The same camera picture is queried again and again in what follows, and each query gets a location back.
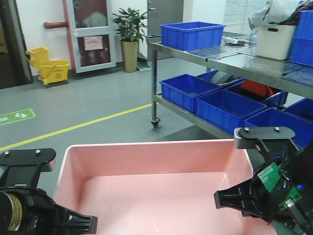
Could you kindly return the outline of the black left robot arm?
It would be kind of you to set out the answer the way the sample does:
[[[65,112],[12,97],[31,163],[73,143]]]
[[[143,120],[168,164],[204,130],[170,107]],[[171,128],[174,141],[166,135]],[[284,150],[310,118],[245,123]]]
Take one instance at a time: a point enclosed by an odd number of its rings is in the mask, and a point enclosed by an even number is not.
[[[98,218],[58,205],[38,188],[42,172],[55,167],[52,148],[6,150],[0,155],[2,235],[94,235]]]

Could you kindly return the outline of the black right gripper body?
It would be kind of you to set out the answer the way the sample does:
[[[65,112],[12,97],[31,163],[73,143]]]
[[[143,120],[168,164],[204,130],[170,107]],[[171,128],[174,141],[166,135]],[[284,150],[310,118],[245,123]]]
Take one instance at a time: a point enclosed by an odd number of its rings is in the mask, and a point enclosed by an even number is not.
[[[249,183],[249,215],[270,223],[295,220],[299,191],[291,172],[291,159],[298,150],[291,140],[262,140],[254,145],[264,163]]]

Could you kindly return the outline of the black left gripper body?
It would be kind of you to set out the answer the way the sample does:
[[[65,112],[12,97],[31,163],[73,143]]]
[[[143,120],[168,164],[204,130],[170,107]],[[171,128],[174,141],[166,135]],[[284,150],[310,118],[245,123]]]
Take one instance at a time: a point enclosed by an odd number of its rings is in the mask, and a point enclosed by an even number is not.
[[[0,233],[65,235],[66,208],[37,187],[38,166],[0,166]]]

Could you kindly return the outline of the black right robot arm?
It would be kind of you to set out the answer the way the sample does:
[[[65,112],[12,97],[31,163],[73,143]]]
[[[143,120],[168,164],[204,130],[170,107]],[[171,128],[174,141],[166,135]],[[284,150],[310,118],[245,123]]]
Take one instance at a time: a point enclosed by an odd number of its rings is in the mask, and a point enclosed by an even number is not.
[[[216,208],[278,221],[295,232],[313,233],[313,144],[299,149],[295,132],[283,126],[234,130],[237,149],[256,149],[264,163],[252,178],[214,193]]]

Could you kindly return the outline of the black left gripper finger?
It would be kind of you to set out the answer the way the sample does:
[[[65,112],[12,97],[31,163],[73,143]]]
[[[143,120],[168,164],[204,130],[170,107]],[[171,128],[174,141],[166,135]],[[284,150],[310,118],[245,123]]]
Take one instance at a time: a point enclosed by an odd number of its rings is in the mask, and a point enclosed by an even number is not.
[[[64,220],[65,234],[96,234],[97,225],[98,225],[97,216],[84,215],[66,209]]]
[[[41,171],[55,169],[56,151],[52,148],[6,150],[0,155],[1,166],[38,166]]]

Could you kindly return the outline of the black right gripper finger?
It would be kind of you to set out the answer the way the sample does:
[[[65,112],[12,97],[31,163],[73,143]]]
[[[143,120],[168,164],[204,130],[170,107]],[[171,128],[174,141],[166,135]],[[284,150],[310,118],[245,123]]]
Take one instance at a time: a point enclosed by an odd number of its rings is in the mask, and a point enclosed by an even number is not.
[[[261,141],[291,140],[295,132],[288,127],[241,127],[234,129],[234,146],[237,149],[254,149]]]
[[[216,191],[214,200],[217,209],[231,208],[240,211],[243,216],[256,215],[256,200],[251,189],[251,180]]]

